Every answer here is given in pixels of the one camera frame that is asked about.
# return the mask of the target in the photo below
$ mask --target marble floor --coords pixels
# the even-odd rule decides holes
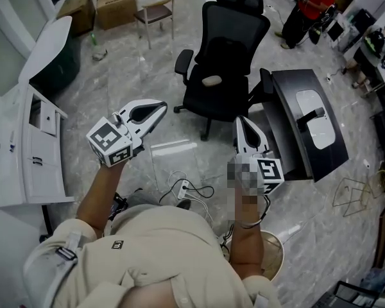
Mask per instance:
[[[173,107],[182,103],[185,91],[181,76],[174,73],[175,60],[183,49],[197,53],[200,47],[185,0],[175,1],[175,39],[171,40],[169,21],[164,21],[164,31],[154,24],[151,50],[145,36],[138,38],[135,24],[108,31],[94,30],[98,42],[108,50],[107,57],[100,62],[91,58],[90,37],[80,38],[81,71],[56,99],[69,116],[62,123],[62,160],[66,192],[76,201],[51,207],[54,226],[74,217],[98,170],[99,163],[87,144],[86,133],[101,116],[108,116],[128,101],[155,98],[167,102],[167,115],[145,138],[145,151],[126,166],[118,192],[126,196],[142,187],[159,198],[168,191],[169,175],[183,171],[196,187],[214,186],[215,195],[205,200],[214,218],[214,231],[219,235],[227,229],[225,187],[227,161],[234,156],[232,127],[229,123],[213,122],[209,141],[202,142],[204,118],[186,111],[173,113]],[[333,200],[343,177],[363,181],[379,166],[381,154],[369,120],[377,105],[363,100],[359,92],[351,89],[350,76],[337,74],[331,84],[325,81],[327,73],[335,73],[344,63],[326,39],[321,39],[317,46],[307,40],[294,50],[281,49],[280,39],[273,32],[282,28],[280,16],[286,20],[293,3],[264,0],[264,4],[273,7],[266,7],[265,11],[271,28],[253,58],[248,77],[250,88],[259,81],[260,67],[270,71],[313,69],[341,125],[350,157],[317,183],[286,182],[271,197],[270,212],[262,223],[263,229],[273,232],[284,243],[284,265],[274,280],[282,305],[310,307],[339,279],[358,282],[372,264],[377,222],[385,198],[371,199],[368,210],[345,218],[346,206],[333,207]],[[251,109],[250,119],[268,132],[262,107]],[[182,142],[162,146],[176,141]],[[179,146],[182,149],[165,150]],[[370,163],[370,170],[365,168],[364,159]],[[170,184],[181,176],[182,173],[174,174]],[[175,198],[168,195],[164,202],[174,204]],[[193,209],[205,215],[200,204],[193,203]]]

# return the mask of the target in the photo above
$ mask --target cabinet drawer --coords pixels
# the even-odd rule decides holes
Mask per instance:
[[[56,110],[45,102],[41,102],[40,130],[50,135],[56,135]]]
[[[27,175],[24,184],[29,203],[34,197],[65,196],[60,169],[39,161],[25,160]]]
[[[59,149],[56,137],[41,132],[38,128],[29,124],[26,158],[59,166],[60,159],[57,152]]]

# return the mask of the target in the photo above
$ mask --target white cabinet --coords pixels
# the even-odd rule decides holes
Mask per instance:
[[[74,201],[64,191],[62,117],[67,115],[27,82],[0,97],[0,207]]]

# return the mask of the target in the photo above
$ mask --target chair leg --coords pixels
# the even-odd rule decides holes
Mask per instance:
[[[138,36],[139,36],[139,39],[141,39],[139,20],[138,20],[138,19],[135,19],[135,23],[136,23],[136,25],[137,25],[137,34],[138,34]]]
[[[178,114],[178,113],[180,113],[181,110],[185,110],[184,105],[176,106],[174,108],[174,113]]]
[[[207,127],[205,129],[205,133],[201,135],[201,140],[202,141],[208,141],[208,135],[210,133],[210,128],[211,128],[211,119],[207,119]]]
[[[174,40],[174,16],[171,17],[171,37]]]
[[[148,39],[148,48],[151,49],[150,31],[148,29],[148,22],[146,22],[146,31],[147,31],[147,39]]]

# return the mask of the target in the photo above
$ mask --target wooden chair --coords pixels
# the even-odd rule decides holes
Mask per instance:
[[[166,3],[171,1],[171,10],[164,6]],[[174,40],[174,0],[161,0],[156,3],[146,4],[142,6],[142,10],[139,10],[134,14],[135,23],[137,24],[137,32],[141,38],[139,21],[145,24],[148,47],[151,49],[150,31],[148,29],[149,24],[161,21],[162,19],[171,17],[171,36]]]

